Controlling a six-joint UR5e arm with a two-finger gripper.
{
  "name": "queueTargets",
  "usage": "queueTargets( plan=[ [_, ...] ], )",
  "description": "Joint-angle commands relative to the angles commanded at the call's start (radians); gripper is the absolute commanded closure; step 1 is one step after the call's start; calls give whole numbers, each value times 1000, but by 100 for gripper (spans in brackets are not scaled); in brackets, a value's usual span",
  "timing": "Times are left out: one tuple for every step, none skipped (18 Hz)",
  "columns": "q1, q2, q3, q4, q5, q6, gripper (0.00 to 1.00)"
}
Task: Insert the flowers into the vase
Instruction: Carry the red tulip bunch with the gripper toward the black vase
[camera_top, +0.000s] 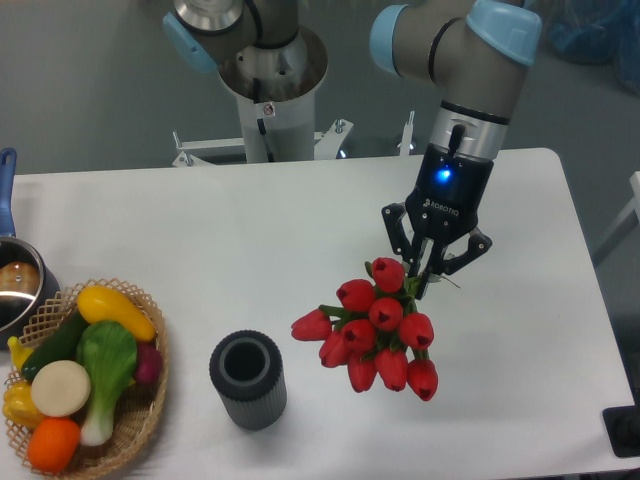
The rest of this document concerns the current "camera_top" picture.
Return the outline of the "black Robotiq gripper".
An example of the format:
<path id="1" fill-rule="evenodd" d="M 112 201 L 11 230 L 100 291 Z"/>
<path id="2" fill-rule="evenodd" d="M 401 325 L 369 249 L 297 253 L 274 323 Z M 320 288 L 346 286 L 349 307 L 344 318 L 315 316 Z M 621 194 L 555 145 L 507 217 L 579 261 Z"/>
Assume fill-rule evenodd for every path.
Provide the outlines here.
<path id="1" fill-rule="evenodd" d="M 452 275 L 491 249 L 492 239 L 475 227 L 493 166 L 491 160 L 450 155 L 430 144 L 405 204 L 391 203 L 382 208 L 394 254 L 402 257 L 409 276 L 420 275 L 416 299 L 424 297 L 433 277 Z M 466 250 L 447 257 L 447 245 L 467 233 Z M 434 245 L 427 252 L 431 241 Z"/>

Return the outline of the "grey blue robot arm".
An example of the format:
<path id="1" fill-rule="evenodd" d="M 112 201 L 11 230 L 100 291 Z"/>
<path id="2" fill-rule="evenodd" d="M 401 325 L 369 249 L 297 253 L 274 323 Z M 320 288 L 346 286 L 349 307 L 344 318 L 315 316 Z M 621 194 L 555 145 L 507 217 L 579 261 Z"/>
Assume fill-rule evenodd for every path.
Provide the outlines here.
<path id="1" fill-rule="evenodd" d="M 162 21 L 180 57 L 237 101 L 251 163 L 314 156 L 315 93 L 327 51 L 294 1 L 177 1 Z M 426 1 L 376 17 L 369 51 L 393 75 L 443 92 L 416 184 L 382 215 L 423 295 L 491 247 L 477 211 L 542 30 L 519 1 Z"/>

